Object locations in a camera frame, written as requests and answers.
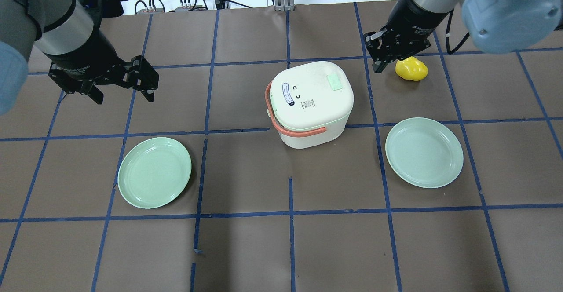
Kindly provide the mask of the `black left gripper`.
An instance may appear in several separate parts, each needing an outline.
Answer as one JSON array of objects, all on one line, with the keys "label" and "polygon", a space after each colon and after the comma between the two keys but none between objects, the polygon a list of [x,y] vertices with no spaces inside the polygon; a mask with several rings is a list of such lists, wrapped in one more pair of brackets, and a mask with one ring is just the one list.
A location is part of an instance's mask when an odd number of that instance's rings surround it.
[{"label": "black left gripper", "polygon": [[75,69],[64,69],[52,62],[48,76],[67,94],[88,95],[96,104],[104,101],[104,94],[96,85],[118,85],[140,91],[149,103],[153,103],[159,82],[159,74],[143,56],[135,56],[129,61],[111,59],[109,63]]}]

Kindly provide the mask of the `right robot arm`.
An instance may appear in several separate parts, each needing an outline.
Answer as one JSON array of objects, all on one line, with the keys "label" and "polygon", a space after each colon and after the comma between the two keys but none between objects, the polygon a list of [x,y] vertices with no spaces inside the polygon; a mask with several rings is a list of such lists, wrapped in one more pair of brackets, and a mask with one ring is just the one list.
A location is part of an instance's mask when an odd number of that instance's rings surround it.
[{"label": "right robot arm", "polygon": [[387,23],[363,35],[374,72],[430,47],[429,37],[456,5],[482,52],[526,49],[562,29],[562,0],[398,0]]}]

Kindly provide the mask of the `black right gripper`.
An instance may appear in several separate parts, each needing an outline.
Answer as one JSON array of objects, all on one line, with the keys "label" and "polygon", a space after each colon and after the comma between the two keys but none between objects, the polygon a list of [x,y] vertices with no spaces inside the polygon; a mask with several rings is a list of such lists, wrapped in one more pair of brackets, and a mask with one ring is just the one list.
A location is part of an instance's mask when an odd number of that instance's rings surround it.
[{"label": "black right gripper", "polygon": [[363,42],[374,61],[374,73],[382,73],[390,62],[414,56],[431,46],[427,37],[408,35],[386,26],[379,31],[366,32]]}]

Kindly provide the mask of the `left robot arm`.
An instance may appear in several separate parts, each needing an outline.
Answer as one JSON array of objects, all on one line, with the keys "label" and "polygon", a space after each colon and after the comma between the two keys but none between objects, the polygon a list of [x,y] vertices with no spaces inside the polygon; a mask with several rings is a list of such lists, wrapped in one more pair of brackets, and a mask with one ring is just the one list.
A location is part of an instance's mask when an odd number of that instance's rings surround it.
[{"label": "left robot arm", "polygon": [[78,92],[102,104],[100,85],[141,92],[154,101],[159,74],[141,55],[119,58],[100,31],[104,6],[127,0],[1,0],[1,114],[8,113],[29,74],[36,47],[51,60],[49,77],[67,94]]}]

